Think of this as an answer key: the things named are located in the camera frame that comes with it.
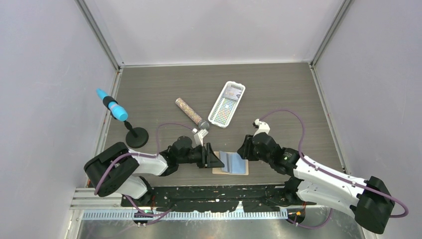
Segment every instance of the gray tabletop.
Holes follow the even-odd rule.
[[[305,122],[307,134],[303,144],[304,153],[341,171],[317,89],[306,63],[125,68],[116,99],[128,111],[128,121],[134,127],[140,126],[149,132],[148,143],[137,151],[157,151],[155,130],[162,123],[177,122],[195,127],[175,105],[178,97],[207,119],[227,81],[243,84],[246,91],[227,128],[211,125],[204,142],[210,142],[213,150],[236,152],[245,135],[256,131],[252,127],[255,119],[274,109],[286,108],[298,113]],[[271,128],[270,135],[278,144],[297,149],[302,128],[293,115],[274,113],[265,121]],[[105,146],[124,142],[126,133],[122,122],[112,120]],[[182,135],[193,139],[193,134],[186,128],[163,127],[159,131],[160,151]],[[273,184],[283,183],[288,178],[261,161],[249,162],[248,176],[216,175],[212,174],[211,169],[198,169],[195,164],[182,164],[176,173],[167,177],[146,176],[153,186]]]

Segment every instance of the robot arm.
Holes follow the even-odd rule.
[[[375,233],[383,233],[395,203],[354,185],[358,183],[390,195],[382,180],[376,177],[371,177],[370,180],[353,177],[303,155],[305,160],[315,166],[311,167],[301,159],[297,150],[281,148],[268,135],[270,128],[267,123],[257,119],[253,125],[258,128],[256,133],[245,137],[237,153],[250,161],[262,160],[278,173],[291,176],[286,182],[284,192],[288,201],[313,202],[331,207],[355,218],[362,227]],[[353,183],[347,184],[320,169]]]
[[[204,132],[197,132],[201,138]],[[152,190],[141,174],[168,176],[177,171],[181,163],[196,163],[199,168],[224,167],[224,164],[214,154],[210,143],[192,147],[192,140],[181,136],[166,150],[158,154],[140,153],[128,149],[123,142],[118,142],[85,164],[84,170],[95,187],[107,171],[112,162],[121,155],[122,158],[112,170],[109,171],[102,182],[98,195],[108,196],[112,193],[128,195],[139,203],[148,202]]]

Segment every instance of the blue cap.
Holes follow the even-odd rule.
[[[110,104],[108,105],[108,108],[110,109],[113,116],[119,121],[125,121],[129,117],[126,110],[123,107],[116,104],[116,102],[110,102]]]

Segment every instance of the white plastic basket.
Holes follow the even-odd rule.
[[[228,81],[220,93],[214,107],[208,116],[208,121],[219,127],[226,128],[242,99],[246,87],[234,81]]]

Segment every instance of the blue marker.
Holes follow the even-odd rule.
[[[101,100],[104,100],[104,98],[108,96],[108,94],[100,88],[97,89],[97,95]],[[113,116],[119,121],[125,121],[129,117],[126,110],[124,110],[123,107],[119,106],[114,99],[108,104],[108,109],[111,111]]]

